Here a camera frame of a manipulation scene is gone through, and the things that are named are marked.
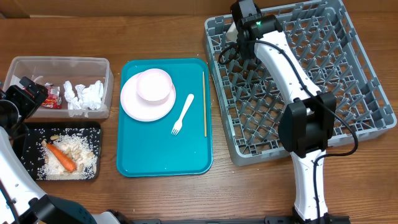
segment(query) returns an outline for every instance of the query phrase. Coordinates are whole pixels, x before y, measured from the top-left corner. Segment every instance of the red package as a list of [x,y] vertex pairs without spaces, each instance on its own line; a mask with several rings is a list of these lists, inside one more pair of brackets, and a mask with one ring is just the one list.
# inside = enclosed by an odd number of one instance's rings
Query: red package
[[53,86],[51,83],[46,83],[44,86],[49,91],[49,97],[47,97],[47,99],[43,102],[42,106],[52,109],[62,109],[60,87]]

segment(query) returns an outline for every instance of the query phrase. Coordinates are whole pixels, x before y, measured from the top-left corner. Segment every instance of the fork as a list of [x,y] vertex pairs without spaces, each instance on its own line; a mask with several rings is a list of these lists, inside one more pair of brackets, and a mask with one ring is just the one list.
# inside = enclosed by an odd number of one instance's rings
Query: fork
[[181,128],[182,128],[182,119],[184,119],[185,114],[187,113],[188,108],[191,106],[193,101],[193,94],[189,94],[187,99],[185,100],[184,107],[182,108],[180,118],[174,123],[172,135],[176,136]]

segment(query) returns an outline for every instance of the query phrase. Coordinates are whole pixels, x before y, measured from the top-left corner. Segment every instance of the pink plate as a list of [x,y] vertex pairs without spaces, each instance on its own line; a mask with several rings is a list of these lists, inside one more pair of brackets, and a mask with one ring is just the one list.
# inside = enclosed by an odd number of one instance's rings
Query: pink plate
[[162,103],[154,104],[140,97],[137,93],[137,81],[141,73],[131,77],[123,86],[120,94],[120,102],[127,115],[138,121],[156,121],[166,116],[175,103],[175,88],[168,94]]
[[138,77],[137,80],[137,93],[142,99],[163,103],[171,89],[173,82],[170,75],[158,68],[148,69]]

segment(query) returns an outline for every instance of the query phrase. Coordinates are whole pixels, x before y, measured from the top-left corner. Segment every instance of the fork handle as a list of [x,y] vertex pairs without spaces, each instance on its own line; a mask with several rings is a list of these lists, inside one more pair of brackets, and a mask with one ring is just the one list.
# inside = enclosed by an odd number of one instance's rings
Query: fork handle
[[187,99],[185,100],[185,104],[184,107],[182,108],[179,120],[182,121],[182,119],[184,118],[185,114],[188,111],[188,108],[191,106],[192,101],[193,101],[193,94],[189,94]]

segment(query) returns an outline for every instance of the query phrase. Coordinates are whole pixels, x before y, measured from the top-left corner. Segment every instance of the wooden table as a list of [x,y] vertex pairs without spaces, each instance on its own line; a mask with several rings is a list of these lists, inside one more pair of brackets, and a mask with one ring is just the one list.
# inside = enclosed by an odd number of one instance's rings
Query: wooden table
[[[398,109],[398,14],[350,13],[390,104]],[[0,20],[0,79],[21,55],[104,57],[114,74],[111,114],[104,130],[99,177],[91,182],[39,182],[48,193],[91,213],[115,209],[129,218],[162,220],[263,218],[290,215],[295,200],[290,158],[237,167],[229,158],[211,82],[214,163],[204,175],[125,178],[116,169],[120,73],[142,58],[200,57],[210,16],[87,17]],[[325,163],[325,196],[334,215],[353,223],[398,223],[397,129],[363,142],[356,154]],[[352,145],[333,148],[349,151]]]

